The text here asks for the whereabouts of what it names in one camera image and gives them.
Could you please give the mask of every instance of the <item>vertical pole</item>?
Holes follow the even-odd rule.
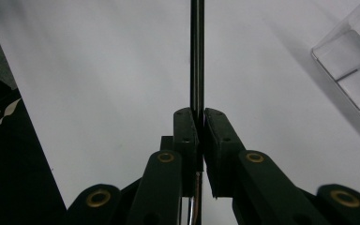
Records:
[[[191,71],[190,105],[195,126],[201,141],[198,149],[198,171],[195,174],[194,196],[189,199],[188,224],[202,224],[203,194],[203,39],[204,39],[204,0],[191,0]]]

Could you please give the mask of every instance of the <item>metal rod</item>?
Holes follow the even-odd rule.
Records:
[[[203,142],[203,39],[204,39],[204,0],[191,0],[191,70],[190,70],[190,108],[201,143]],[[195,176],[195,193],[189,199],[188,224],[202,224],[203,195],[203,153],[198,149],[198,171]]]

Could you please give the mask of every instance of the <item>clear plastic container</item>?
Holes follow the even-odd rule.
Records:
[[[360,111],[360,5],[312,49],[312,55]]]

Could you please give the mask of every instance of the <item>white table surface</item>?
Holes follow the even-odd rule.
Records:
[[[205,106],[312,193],[360,191],[360,117],[310,56],[359,3],[205,3]],[[0,0],[0,43],[67,206],[141,177],[189,104],[189,1]],[[202,220],[235,224],[207,180]]]

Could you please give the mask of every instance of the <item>brass screw hole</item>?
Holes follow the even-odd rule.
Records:
[[[89,194],[86,204],[92,208],[98,208],[106,204],[111,198],[111,193],[106,189],[98,189]]]
[[[161,154],[157,155],[157,159],[160,162],[171,162],[174,160],[174,155],[172,155],[170,153],[161,153]]]
[[[332,199],[336,202],[350,208],[357,208],[360,206],[360,201],[355,196],[344,190],[332,190],[330,192],[330,197],[332,197]]]
[[[262,155],[257,153],[247,153],[247,160],[251,162],[259,163],[264,161],[264,157],[262,157]]]

